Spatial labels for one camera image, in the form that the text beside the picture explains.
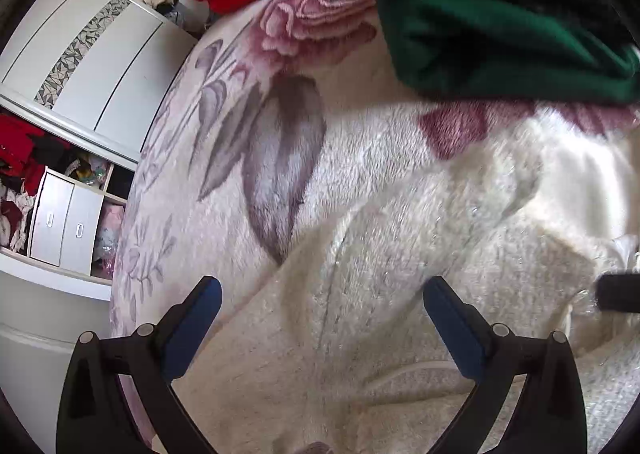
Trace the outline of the cream fringed knit garment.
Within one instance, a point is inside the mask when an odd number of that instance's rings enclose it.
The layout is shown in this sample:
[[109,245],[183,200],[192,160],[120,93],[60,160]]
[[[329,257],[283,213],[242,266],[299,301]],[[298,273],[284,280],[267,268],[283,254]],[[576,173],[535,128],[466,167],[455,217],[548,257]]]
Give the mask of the cream fringed knit garment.
[[599,453],[639,393],[638,136],[547,115],[315,229],[177,389],[221,453]]

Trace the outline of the hanging red dark clothes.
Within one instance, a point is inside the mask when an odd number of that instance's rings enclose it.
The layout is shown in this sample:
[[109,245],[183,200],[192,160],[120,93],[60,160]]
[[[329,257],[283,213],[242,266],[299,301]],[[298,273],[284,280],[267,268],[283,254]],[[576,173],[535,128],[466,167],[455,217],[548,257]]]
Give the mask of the hanging red dark clothes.
[[70,144],[1,111],[1,246],[26,252],[30,219],[47,168],[64,169]]

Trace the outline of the white wardrobe shelf board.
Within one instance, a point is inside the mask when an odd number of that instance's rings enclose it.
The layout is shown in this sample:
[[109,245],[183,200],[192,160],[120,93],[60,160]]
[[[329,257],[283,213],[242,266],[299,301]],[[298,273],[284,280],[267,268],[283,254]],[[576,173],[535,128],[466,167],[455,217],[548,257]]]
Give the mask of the white wardrobe shelf board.
[[102,278],[67,271],[58,266],[1,248],[1,271],[39,286],[66,294],[109,302],[112,284]]

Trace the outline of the pink items on shelf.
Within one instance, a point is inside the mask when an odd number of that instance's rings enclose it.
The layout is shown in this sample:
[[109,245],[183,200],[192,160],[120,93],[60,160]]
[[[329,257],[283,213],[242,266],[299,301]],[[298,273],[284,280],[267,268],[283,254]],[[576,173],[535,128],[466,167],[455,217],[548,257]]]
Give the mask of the pink items on shelf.
[[104,280],[113,278],[124,214],[124,206],[110,202],[103,203],[92,258],[92,274],[98,278],[104,278]]

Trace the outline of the white two-drawer unit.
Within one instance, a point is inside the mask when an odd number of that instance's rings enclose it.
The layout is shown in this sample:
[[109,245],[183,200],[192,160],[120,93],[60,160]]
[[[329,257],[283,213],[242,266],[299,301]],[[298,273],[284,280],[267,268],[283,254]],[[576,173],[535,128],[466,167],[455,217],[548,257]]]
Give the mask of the white two-drawer unit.
[[34,206],[29,258],[90,276],[103,202],[94,188],[47,169]]

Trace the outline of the floral fleece bed blanket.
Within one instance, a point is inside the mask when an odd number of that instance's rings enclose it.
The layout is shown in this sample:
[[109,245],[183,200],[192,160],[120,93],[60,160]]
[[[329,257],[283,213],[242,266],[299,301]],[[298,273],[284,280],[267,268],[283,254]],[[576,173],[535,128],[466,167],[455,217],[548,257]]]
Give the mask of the floral fleece bed blanket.
[[134,174],[115,335],[205,275],[224,302],[175,383],[221,453],[424,453],[471,390],[424,311],[446,278],[490,322],[562,330],[588,448],[639,393],[639,320],[594,283],[639,266],[639,109],[431,101],[375,0],[259,0],[206,32]]

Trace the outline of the dark green garment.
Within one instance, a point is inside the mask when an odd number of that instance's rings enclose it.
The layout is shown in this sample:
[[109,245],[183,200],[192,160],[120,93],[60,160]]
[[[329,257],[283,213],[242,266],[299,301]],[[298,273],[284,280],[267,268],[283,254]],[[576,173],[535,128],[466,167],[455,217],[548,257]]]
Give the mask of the dark green garment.
[[629,104],[639,53],[499,0],[376,0],[398,79],[439,98]]

